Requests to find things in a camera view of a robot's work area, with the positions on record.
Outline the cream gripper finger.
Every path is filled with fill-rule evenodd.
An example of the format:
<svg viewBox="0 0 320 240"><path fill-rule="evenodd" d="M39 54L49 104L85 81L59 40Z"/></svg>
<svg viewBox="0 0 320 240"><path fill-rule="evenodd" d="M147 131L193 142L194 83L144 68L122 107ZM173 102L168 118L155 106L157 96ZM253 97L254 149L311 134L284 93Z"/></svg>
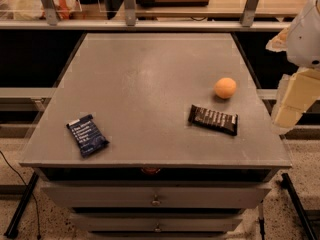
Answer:
<svg viewBox="0 0 320 240"><path fill-rule="evenodd" d="M266 49L272 52L286 52L287 51L287 35L289 29L284 28L276 36L268 41Z"/></svg>
<svg viewBox="0 0 320 240"><path fill-rule="evenodd" d="M272 123L279 128L293 128L319 97L319 70L300 67L291 76L284 74L271 113Z"/></svg>

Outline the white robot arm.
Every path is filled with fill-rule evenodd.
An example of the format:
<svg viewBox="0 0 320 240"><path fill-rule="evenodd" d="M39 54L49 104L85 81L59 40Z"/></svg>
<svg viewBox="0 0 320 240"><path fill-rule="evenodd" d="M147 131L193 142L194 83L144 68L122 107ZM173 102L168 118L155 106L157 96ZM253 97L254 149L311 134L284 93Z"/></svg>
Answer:
<svg viewBox="0 0 320 240"><path fill-rule="evenodd" d="M283 75L271 113L273 129L290 131L320 97L320 0L308 0L288 28L268 41L266 49L285 51L298 70Z"/></svg>

